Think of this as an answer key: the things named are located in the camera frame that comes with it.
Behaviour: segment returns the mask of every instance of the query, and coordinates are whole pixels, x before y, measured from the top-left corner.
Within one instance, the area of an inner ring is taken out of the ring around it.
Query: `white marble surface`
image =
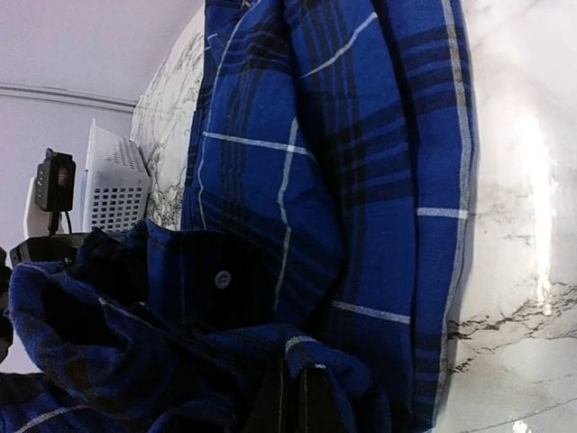
[[[441,433],[577,431],[577,0],[463,0],[480,148]],[[149,216],[179,226],[202,11],[141,98]]]

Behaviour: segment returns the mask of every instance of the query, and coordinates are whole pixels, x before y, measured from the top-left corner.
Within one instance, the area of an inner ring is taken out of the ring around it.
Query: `flannel shirt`
[[[327,373],[347,431],[389,431],[365,364],[269,323],[261,258],[229,235],[148,221],[120,243],[96,230],[73,266],[17,266],[9,315],[42,373],[0,374],[1,431],[240,431],[279,359],[292,379]]]
[[[430,428],[473,153],[459,1],[207,0],[204,62],[182,228],[259,246],[273,320]]]

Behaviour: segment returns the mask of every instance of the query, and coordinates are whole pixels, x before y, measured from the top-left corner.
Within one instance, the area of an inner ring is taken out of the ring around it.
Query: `folded fabric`
[[[429,429],[469,201],[459,1],[208,0],[205,33],[182,228],[264,250],[273,320],[363,360],[395,430]]]
[[[19,433],[240,431],[265,373],[284,359],[293,380],[324,370],[346,431],[374,431],[359,428],[359,413],[389,431],[385,394],[365,364],[291,325],[245,327],[273,310],[270,297],[258,300],[273,288],[262,286],[259,256],[230,236],[149,221],[120,243],[96,230],[75,265],[19,265],[10,319],[43,374],[0,374],[0,425]],[[227,318],[227,303],[254,315]],[[213,313],[227,320],[215,323],[221,330],[203,319]]]

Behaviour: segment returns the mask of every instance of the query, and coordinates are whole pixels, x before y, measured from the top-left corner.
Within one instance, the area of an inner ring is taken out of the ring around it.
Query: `white button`
[[[228,286],[231,285],[231,280],[233,279],[233,277],[231,276],[231,273],[228,271],[220,271],[216,276],[215,276],[215,286],[218,289],[226,289]]]

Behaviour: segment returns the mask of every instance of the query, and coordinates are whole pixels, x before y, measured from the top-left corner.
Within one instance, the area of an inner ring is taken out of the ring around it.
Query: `white plastic basket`
[[[121,232],[144,218],[151,187],[136,143],[92,121],[82,183],[82,231]]]

